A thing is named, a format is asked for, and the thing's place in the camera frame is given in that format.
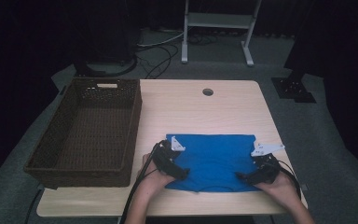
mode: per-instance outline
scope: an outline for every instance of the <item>basket handle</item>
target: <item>basket handle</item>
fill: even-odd
[[[116,89],[117,84],[116,83],[97,83],[98,88],[104,88],[104,89]]]

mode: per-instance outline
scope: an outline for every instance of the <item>wooden table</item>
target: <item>wooden table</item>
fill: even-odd
[[[212,96],[203,94],[213,90]],[[281,138],[263,94],[254,81],[141,80],[143,106],[127,188],[46,189],[37,207],[41,217],[120,217],[142,156],[166,133],[254,134],[258,142]],[[274,153],[290,165],[285,150]],[[284,210],[262,191],[195,193],[165,189],[151,203],[149,216],[266,215]]]

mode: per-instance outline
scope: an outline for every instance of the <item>metal stand leg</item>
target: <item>metal stand leg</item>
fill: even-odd
[[[257,19],[258,9],[260,9],[260,6],[261,6],[261,0],[257,0],[257,2],[255,3],[255,11],[254,11],[254,14],[253,14],[253,17],[251,20],[251,24],[249,26],[246,40],[241,41],[242,50],[243,50],[243,53],[245,54],[246,64],[248,64],[248,66],[250,66],[250,67],[254,66],[255,64],[252,59],[251,52],[249,50],[249,42],[251,41],[252,33],[255,28],[255,21]]]
[[[186,0],[185,9],[185,25],[183,28],[183,42],[182,42],[182,63],[187,63],[187,25],[188,25],[188,1]]]

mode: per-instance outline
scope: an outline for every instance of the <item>human hand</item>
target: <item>human hand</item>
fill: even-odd
[[[290,177],[282,172],[278,173],[273,183],[267,184],[261,182],[255,186],[259,189],[262,189],[276,203],[280,204],[286,209],[289,209],[292,204],[299,202],[295,185],[292,183]]]
[[[264,190],[276,203],[285,208],[297,224],[313,224],[308,209],[298,198],[296,187],[286,174],[279,172],[272,184],[259,183],[257,188]]]
[[[149,157],[150,154],[143,155],[143,165],[141,170],[144,168],[145,163]],[[158,170],[156,164],[151,161],[150,164],[147,166],[145,177],[138,188],[150,197],[154,197],[159,194],[159,192],[164,189],[167,184],[173,182],[173,180],[175,180],[175,178],[170,175],[163,174],[161,171]]]
[[[150,154],[143,155],[142,168],[138,172],[138,176],[144,169],[147,159]],[[146,168],[143,180],[139,184],[137,190],[131,201],[129,213],[125,224],[141,224],[146,221],[147,207],[152,198],[158,195],[164,187],[173,182],[175,178],[170,175],[165,175],[157,169],[156,164],[151,161]]]

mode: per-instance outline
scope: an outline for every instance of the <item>black speaker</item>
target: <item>black speaker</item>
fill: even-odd
[[[129,62],[141,34],[138,1],[62,1],[77,34],[76,56],[89,63]]]

